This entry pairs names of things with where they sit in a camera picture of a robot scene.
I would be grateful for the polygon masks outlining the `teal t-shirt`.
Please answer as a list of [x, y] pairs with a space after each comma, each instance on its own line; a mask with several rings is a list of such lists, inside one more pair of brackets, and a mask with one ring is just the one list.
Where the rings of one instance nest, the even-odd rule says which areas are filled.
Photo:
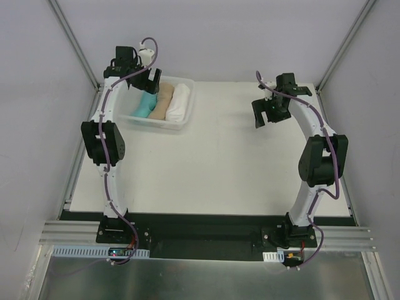
[[144, 91], [141, 95], [139, 105], [131, 113], [131, 116], [137, 118], [147, 118], [156, 107], [157, 96], [157, 94], [151, 94]]

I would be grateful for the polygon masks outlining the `white plastic basket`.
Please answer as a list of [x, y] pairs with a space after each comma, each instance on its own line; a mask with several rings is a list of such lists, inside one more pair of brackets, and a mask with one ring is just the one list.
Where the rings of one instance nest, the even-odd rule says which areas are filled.
[[190, 94], [186, 104], [185, 115], [182, 121], [162, 121], [155, 119], [148, 119], [143, 117], [134, 117], [132, 113], [137, 109], [140, 104], [142, 91], [130, 87], [127, 92], [122, 95], [119, 100], [119, 107], [116, 110], [118, 121], [121, 123], [126, 123], [128, 126], [146, 126], [154, 127], [168, 130], [181, 130], [191, 118], [191, 113], [193, 110], [195, 98], [196, 98], [196, 83], [192, 79], [173, 77], [162, 75], [160, 82], [167, 82], [176, 86], [178, 84], [185, 84], [189, 90]]

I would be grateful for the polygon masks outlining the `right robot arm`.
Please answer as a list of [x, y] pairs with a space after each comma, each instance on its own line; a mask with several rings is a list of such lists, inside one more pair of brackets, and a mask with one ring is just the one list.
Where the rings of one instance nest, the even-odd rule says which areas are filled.
[[301, 178], [297, 198], [283, 223], [267, 239], [288, 249], [309, 242], [315, 235], [314, 215], [321, 196], [339, 198], [349, 141], [329, 127], [316, 106], [305, 99], [313, 94], [307, 86], [296, 83], [293, 73], [278, 75], [275, 84], [264, 82], [260, 72], [256, 79], [265, 97], [252, 102], [255, 127], [294, 118], [306, 139], [297, 167]]

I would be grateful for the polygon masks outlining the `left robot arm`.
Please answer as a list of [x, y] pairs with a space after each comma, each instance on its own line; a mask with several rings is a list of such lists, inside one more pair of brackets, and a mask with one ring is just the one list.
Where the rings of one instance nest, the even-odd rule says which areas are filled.
[[126, 216], [128, 204], [121, 179], [126, 145], [116, 120], [119, 101], [130, 89], [139, 91], [139, 106], [133, 112], [135, 117], [146, 118], [156, 107], [161, 70], [151, 74], [151, 67], [157, 54], [143, 42], [139, 49], [116, 47], [115, 57], [103, 72], [104, 91], [100, 103], [92, 118], [81, 124], [87, 155], [96, 165], [102, 181], [104, 211], [96, 237], [98, 243], [127, 244], [130, 249], [138, 244], [138, 234]]

